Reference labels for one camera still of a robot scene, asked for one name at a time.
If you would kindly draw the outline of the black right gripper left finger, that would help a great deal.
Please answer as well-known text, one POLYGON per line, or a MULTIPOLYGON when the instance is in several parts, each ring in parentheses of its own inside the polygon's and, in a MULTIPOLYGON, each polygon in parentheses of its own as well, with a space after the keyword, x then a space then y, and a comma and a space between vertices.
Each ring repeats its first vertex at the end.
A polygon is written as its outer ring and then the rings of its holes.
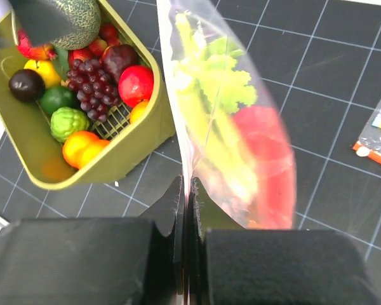
POLYGON ((179 304, 183 178, 138 217, 0 214, 0 304, 179 304))

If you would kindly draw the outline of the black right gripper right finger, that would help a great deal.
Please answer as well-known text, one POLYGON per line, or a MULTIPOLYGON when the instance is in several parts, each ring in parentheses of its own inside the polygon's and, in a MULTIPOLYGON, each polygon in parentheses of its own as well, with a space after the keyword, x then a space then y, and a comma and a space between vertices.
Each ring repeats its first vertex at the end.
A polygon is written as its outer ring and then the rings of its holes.
POLYGON ((188 207, 189 304, 380 304, 362 255, 334 230, 244 229, 199 179, 188 207))

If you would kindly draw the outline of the clear polka-dot pink zip bag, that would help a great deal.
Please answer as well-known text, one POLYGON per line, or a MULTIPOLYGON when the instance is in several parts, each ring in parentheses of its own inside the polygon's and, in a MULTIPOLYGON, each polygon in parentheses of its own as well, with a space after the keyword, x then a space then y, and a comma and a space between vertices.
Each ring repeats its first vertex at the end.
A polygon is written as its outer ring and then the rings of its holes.
POLYGON ((209 1, 158 1, 163 70, 185 192, 198 178, 248 229, 289 229, 295 158, 246 48, 209 1))

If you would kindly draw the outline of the toy watermelon slice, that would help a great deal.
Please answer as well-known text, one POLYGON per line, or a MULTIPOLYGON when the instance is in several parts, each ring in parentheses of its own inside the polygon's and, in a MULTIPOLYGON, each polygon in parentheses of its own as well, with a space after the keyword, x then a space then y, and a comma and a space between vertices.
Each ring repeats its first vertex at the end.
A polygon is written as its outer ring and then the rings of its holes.
POLYGON ((257 162, 258 194, 248 207, 251 229, 290 229, 296 202, 296 164, 277 109, 253 105, 233 120, 257 162))

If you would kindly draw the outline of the green celery stalk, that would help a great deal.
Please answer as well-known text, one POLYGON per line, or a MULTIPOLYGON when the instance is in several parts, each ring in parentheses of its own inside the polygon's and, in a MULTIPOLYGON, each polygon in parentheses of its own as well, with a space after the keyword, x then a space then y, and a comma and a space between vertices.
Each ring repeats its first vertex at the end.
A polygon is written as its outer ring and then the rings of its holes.
POLYGON ((173 61, 177 102, 195 149, 192 169, 221 200, 247 204, 257 194, 257 162, 232 117, 257 101, 251 74, 238 69, 244 48, 232 36, 192 13, 175 27, 184 57, 173 61))

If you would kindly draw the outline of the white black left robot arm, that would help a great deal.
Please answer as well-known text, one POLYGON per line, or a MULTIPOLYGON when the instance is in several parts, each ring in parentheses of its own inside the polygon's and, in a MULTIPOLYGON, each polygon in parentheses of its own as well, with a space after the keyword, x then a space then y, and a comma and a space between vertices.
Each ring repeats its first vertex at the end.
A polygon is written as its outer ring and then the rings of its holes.
MULTIPOLYGON (((65 10, 54 1, 0 1, 0 22, 8 13, 15 17, 34 46, 77 31, 65 10)), ((0 29, 0 44, 10 42, 8 34, 8 30, 0 29)))

